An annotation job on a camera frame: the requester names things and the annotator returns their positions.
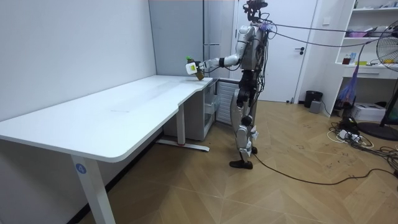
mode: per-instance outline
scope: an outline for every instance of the sticker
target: sticker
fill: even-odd
[[[81,173],[81,174],[87,173],[86,167],[84,167],[84,166],[81,165],[81,164],[76,164],[76,169],[77,169],[77,171],[78,171],[79,173]]]

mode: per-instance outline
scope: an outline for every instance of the trash bin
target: trash bin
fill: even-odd
[[[313,91],[313,90],[309,90],[305,92],[305,101],[304,101],[304,106],[306,108],[310,108],[311,107],[311,103],[312,101],[321,101],[323,96],[323,93],[318,92],[318,91]]]

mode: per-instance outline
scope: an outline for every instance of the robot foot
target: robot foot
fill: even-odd
[[[256,148],[256,147],[252,147],[252,148],[251,148],[251,153],[253,153],[253,154],[256,154],[256,155],[257,155],[257,152],[258,152],[258,150],[257,150],[257,148]]]
[[[250,161],[244,162],[242,159],[240,161],[229,162],[229,166],[238,169],[253,169],[253,164]]]

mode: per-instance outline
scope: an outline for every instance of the white box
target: white box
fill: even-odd
[[[381,122],[386,109],[374,103],[355,103],[351,115],[358,121]]]

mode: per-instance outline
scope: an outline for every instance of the fan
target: fan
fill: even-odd
[[[398,72],[398,21],[391,24],[383,32],[381,38],[378,40],[376,52],[381,64],[388,69]],[[369,122],[358,123],[358,129],[370,136],[390,141],[398,141],[398,131],[390,126],[386,126],[389,115],[397,100],[398,90],[391,99],[380,124]]]

